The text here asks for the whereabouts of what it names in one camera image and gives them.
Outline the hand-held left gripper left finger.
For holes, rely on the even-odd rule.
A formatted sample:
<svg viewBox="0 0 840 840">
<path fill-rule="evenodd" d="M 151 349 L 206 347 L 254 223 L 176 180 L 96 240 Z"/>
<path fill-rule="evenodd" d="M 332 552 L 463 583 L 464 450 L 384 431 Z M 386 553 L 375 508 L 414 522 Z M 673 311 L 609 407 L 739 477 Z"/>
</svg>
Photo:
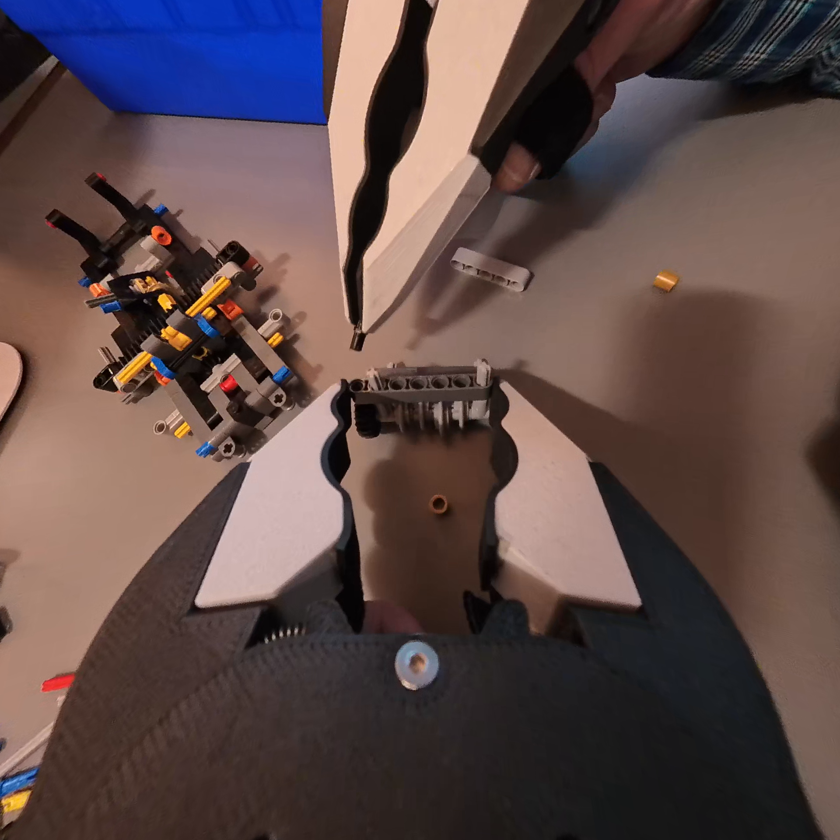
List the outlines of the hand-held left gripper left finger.
<svg viewBox="0 0 840 840">
<path fill-rule="evenodd" d="M 349 383 L 331 385 L 247 463 L 245 477 L 199 585 L 198 610 L 262 606 L 281 627 L 310 604 L 336 601 L 359 632 L 361 557 L 352 502 Z"/>
</svg>

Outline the person's right forearm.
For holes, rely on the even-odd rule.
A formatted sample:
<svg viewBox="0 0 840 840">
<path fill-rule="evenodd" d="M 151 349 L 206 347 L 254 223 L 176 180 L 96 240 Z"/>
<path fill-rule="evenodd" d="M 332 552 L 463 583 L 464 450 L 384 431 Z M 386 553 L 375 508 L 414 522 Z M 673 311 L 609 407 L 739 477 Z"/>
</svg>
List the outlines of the person's right forearm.
<svg viewBox="0 0 840 840">
<path fill-rule="evenodd" d="M 725 1 L 651 77 L 770 85 L 798 77 L 839 95 L 838 1 Z"/>
</svg>

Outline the light grey lego beam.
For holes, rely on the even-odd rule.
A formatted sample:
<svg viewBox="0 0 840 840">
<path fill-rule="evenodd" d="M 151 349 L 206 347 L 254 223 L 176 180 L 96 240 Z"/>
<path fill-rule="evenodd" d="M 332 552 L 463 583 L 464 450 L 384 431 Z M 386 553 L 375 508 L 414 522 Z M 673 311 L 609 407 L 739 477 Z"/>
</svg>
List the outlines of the light grey lego beam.
<svg viewBox="0 0 840 840">
<path fill-rule="evenodd" d="M 510 291 L 524 292 L 533 278 L 530 269 L 465 247 L 457 248 L 449 262 L 466 276 L 476 277 Z"/>
</svg>

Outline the lego chassis assembly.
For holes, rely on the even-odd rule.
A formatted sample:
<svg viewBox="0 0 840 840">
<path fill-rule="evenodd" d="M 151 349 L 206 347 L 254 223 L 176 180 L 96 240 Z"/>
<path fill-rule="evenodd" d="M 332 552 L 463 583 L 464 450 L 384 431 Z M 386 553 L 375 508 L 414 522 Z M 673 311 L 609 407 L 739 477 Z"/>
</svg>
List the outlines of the lego chassis assembly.
<svg viewBox="0 0 840 840">
<path fill-rule="evenodd" d="M 117 352 L 100 348 L 93 387 L 124 404 L 166 394 L 173 410 L 154 431 L 191 438 L 200 459 L 252 456 L 298 408 L 299 380 L 280 354 L 285 314 L 274 309 L 256 326 L 237 300 L 263 266 L 236 240 L 192 247 L 165 205 L 133 203 L 99 172 L 86 185 L 121 216 L 113 234 L 100 238 L 57 209 L 45 223 L 84 250 L 85 304 L 117 323 Z"/>
</svg>

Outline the person's right hand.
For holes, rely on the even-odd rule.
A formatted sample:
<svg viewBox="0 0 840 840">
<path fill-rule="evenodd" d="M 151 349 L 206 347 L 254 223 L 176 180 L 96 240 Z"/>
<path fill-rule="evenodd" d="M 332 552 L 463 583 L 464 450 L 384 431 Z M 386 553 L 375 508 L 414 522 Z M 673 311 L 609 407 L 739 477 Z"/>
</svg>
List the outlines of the person's right hand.
<svg viewBox="0 0 840 840">
<path fill-rule="evenodd" d="M 643 75 L 674 55 L 719 5 L 713 1 L 622 1 L 577 56 L 575 68 L 591 90 L 591 124 L 574 153 L 595 135 L 613 106 L 617 85 Z M 539 166 L 514 143 L 494 175 L 494 186 L 515 193 L 538 179 Z"/>
</svg>

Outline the small grey lego sub-assembly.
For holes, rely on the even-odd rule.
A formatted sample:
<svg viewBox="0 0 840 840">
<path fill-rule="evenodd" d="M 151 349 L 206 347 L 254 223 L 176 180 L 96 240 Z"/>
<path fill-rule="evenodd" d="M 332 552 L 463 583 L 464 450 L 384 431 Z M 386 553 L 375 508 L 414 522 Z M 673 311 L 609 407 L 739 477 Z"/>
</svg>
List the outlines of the small grey lego sub-assembly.
<svg viewBox="0 0 840 840">
<path fill-rule="evenodd" d="M 446 437 L 489 417 L 494 371 L 487 360 L 471 365 L 370 368 L 349 381 L 358 435 L 378 437 L 385 427 L 399 432 L 435 431 Z"/>
</svg>

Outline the pile of loose lego pieces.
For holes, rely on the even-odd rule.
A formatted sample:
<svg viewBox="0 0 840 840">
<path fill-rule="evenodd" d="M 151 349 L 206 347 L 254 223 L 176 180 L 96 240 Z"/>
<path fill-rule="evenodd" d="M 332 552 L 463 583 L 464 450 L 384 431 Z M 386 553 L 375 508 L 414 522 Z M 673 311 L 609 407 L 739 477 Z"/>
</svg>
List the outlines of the pile of loose lego pieces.
<svg viewBox="0 0 840 840">
<path fill-rule="evenodd" d="M 15 822 L 26 807 L 35 781 L 38 777 L 39 766 L 12 773 L 1 779 L 1 830 L 5 830 Z"/>
</svg>

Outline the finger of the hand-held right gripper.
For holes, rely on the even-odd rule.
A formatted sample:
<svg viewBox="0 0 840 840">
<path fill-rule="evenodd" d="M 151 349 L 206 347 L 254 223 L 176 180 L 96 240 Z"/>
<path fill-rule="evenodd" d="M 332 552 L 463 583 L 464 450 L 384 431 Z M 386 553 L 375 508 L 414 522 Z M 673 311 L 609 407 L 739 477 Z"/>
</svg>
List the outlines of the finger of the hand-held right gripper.
<svg viewBox="0 0 840 840">
<path fill-rule="evenodd" d="M 344 308 L 351 323 L 374 323 L 364 258 L 422 104 L 421 2 L 325 2 L 324 104 Z"/>
<path fill-rule="evenodd" d="M 585 2 L 409 3 L 372 92 L 358 184 L 358 333 L 371 333 L 488 193 L 528 106 L 585 45 Z"/>
</svg>

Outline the blue plastic bin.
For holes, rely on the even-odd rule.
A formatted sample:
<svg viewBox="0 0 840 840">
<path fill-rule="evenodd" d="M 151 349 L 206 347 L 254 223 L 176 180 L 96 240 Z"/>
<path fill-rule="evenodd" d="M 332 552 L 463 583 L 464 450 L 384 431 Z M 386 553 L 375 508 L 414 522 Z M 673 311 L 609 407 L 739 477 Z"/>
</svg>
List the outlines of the blue plastic bin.
<svg viewBox="0 0 840 840">
<path fill-rule="evenodd" d="M 318 1 L 3 1 L 113 111 L 323 125 Z"/>
</svg>

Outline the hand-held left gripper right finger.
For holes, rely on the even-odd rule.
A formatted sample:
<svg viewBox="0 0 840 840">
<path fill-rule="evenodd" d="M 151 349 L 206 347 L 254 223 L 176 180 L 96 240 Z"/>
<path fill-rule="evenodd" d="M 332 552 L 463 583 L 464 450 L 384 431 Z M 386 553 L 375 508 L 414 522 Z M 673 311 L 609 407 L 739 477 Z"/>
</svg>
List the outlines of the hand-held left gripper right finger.
<svg viewBox="0 0 840 840">
<path fill-rule="evenodd" d="M 571 606 L 635 614 L 642 599 L 587 455 L 510 383 L 490 396 L 496 482 L 479 548 L 481 589 L 516 601 L 540 635 Z"/>
</svg>

